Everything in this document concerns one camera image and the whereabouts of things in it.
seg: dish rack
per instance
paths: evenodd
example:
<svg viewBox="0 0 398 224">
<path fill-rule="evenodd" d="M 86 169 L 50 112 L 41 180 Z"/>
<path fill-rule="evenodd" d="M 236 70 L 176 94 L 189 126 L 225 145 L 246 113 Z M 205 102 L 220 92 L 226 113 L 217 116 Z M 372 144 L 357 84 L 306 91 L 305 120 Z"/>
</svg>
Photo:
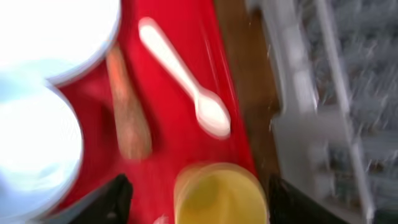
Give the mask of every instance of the dish rack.
<svg viewBox="0 0 398 224">
<path fill-rule="evenodd" d="M 398 211 L 398 1 L 246 0 L 260 9 L 282 177 L 348 223 Z"/>
</svg>

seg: yellow bowl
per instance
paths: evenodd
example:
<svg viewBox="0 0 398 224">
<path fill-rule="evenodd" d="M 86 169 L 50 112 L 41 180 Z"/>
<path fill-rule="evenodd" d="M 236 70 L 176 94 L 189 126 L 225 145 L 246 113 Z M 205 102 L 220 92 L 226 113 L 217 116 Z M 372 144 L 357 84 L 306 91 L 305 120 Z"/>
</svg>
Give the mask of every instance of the yellow bowl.
<svg viewBox="0 0 398 224">
<path fill-rule="evenodd" d="M 176 224 L 268 223 L 264 192 L 247 170 L 227 163 L 195 165 L 178 176 Z"/>
</svg>

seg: red tablecloth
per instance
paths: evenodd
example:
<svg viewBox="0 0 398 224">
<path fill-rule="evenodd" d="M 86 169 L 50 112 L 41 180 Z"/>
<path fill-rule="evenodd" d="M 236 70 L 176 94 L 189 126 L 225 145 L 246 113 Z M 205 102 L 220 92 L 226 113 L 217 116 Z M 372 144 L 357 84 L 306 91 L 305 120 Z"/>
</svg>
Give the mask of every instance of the red tablecloth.
<svg viewBox="0 0 398 224">
<path fill-rule="evenodd" d="M 216 140 L 199 127 L 191 99 L 141 44 L 137 22 L 145 16 L 157 21 L 197 80 L 224 101 L 231 115 L 229 139 Z M 122 0 L 118 40 L 150 124 L 153 155 L 142 162 L 120 158 L 101 62 L 81 80 L 61 88 L 80 120 L 84 158 L 79 178 L 60 208 L 124 172 L 134 188 L 130 223 L 152 224 L 161 215 L 173 223 L 175 178 L 185 166 L 222 161 L 254 172 L 212 0 Z"/>
</svg>

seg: spoon handle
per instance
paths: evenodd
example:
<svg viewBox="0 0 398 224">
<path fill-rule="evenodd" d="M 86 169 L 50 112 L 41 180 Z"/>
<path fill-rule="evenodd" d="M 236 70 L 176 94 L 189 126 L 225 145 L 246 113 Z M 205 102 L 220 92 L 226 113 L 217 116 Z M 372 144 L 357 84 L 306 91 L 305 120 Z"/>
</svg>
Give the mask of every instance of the spoon handle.
<svg viewBox="0 0 398 224">
<path fill-rule="evenodd" d="M 132 89 L 122 52 L 115 45 L 106 56 L 119 149 L 126 159 L 144 159 L 152 140 L 141 104 Z"/>
<path fill-rule="evenodd" d="M 173 45 L 156 22 L 148 17 L 139 21 L 139 37 L 144 46 L 183 86 L 184 90 L 196 100 L 199 95 L 199 83 L 195 80 L 188 67 L 184 64 Z"/>
</svg>

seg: brown wooden handle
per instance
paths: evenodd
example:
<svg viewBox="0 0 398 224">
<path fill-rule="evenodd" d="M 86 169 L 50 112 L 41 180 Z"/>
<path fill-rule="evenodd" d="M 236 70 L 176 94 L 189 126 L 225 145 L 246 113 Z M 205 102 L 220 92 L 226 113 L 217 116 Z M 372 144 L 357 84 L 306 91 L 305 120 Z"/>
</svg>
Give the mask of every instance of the brown wooden handle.
<svg viewBox="0 0 398 224">
<path fill-rule="evenodd" d="M 126 159 L 144 159 L 152 152 L 150 130 L 117 44 L 108 52 L 106 65 L 120 152 Z"/>
</svg>

